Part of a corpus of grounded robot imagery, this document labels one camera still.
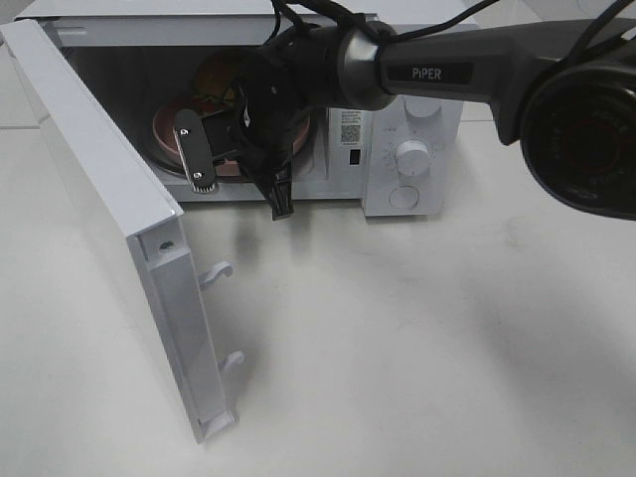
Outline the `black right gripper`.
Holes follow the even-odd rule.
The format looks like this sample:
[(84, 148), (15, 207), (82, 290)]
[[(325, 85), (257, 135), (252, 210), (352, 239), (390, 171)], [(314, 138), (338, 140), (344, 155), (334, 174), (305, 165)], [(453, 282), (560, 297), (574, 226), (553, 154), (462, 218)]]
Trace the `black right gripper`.
[(235, 160), (257, 184), (272, 219), (289, 218), (293, 143), (306, 118), (316, 108), (356, 107), (345, 80), (345, 52), (355, 34), (353, 28), (292, 27), (264, 46), (239, 49), (231, 106), (201, 119), (208, 142), (201, 182), (215, 183), (215, 167)]

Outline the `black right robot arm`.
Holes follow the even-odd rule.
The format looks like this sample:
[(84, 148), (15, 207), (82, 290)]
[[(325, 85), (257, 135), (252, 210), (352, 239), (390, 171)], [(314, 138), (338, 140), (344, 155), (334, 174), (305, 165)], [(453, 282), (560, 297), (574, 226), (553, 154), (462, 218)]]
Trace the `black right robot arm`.
[(484, 103), (536, 181), (593, 215), (635, 217), (631, 18), (554, 21), (392, 42), (370, 22), (290, 28), (245, 54), (234, 107), (203, 121), (211, 158), (235, 159), (276, 218), (292, 212), (291, 156), (316, 108), (377, 111), (400, 95)]

